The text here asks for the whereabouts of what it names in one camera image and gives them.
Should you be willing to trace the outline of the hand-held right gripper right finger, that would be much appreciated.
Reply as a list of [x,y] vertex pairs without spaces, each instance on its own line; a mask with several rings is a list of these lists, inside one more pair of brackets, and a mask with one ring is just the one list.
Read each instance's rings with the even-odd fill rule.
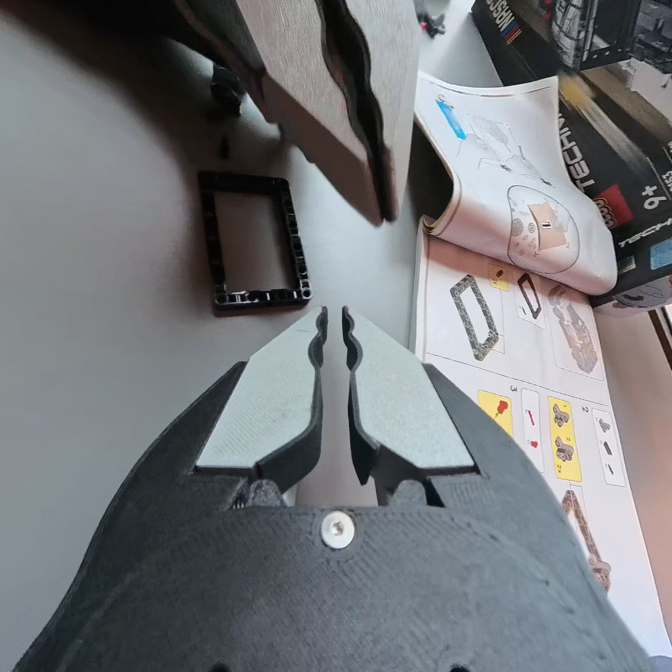
[[362,484],[391,497],[403,481],[476,473],[429,374],[411,351],[373,322],[342,309],[349,369],[351,458]]

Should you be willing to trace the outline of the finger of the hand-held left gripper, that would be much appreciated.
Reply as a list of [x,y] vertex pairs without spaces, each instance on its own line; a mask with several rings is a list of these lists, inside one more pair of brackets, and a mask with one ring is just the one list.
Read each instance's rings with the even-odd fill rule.
[[380,107],[343,1],[238,1],[273,122],[373,224],[395,219]]
[[408,175],[421,29],[413,1],[346,1],[365,47],[365,92],[376,111],[374,157],[382,179],[381,214],[398,219]]

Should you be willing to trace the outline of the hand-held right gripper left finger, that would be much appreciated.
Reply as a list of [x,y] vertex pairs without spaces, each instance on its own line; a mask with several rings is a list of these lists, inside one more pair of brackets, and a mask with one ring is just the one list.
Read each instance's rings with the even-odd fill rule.
[[321,456],[326,307],[310,310],[245,363],[195,462],[205,476],[294,489]]

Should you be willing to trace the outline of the black rectangular lego frame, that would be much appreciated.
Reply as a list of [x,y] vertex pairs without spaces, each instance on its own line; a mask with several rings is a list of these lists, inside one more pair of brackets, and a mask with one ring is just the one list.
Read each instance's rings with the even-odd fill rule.
[[[281,177],[222,171],[197,173],[208,270],[212,283],[212,309],[215,315],[246,310],[268,310],[305,306],[313,297],[307,261],[299,235],[289,182]],[[227,288],[223,244],[216,214],[217,194],[262,196],[270,200],[283,236],[291,269],[287,288],[254,288],[230,291]]]

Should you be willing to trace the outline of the pile of loose lego pieces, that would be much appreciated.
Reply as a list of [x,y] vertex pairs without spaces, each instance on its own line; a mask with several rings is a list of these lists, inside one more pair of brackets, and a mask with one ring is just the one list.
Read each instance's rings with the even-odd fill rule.
[[427,8],[427,1],[413,1],[413,5],[416,21],[428,37],[435,38],[438,35],[445,34],[444,13],[432,15]]

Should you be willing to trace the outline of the black round lego piece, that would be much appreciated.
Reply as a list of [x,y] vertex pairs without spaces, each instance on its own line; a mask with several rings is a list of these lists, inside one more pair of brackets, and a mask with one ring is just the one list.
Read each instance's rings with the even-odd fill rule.
[[247,92],[238,76],[230,69],[213,65],[210,84],[213,112],[221,116],[239,116]]

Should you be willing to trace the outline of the lego instruction booklet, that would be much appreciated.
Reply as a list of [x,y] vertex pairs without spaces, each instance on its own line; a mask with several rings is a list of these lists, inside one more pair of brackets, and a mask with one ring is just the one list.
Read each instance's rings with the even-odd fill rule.
[[670,659],[590,302],[616,284],[614,244],[567,173],[559,79],[416,86],[452,193],[419,225],[415,353],[523,449],[619,615]]

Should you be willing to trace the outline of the black lego set box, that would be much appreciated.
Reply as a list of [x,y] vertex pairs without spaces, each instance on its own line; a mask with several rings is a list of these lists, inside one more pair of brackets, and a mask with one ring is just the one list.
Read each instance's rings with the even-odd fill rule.
[[559,79],[567,172],[598,206],[618,268],[597,313],[671,304],[671,2],[475,1],[501,82]]

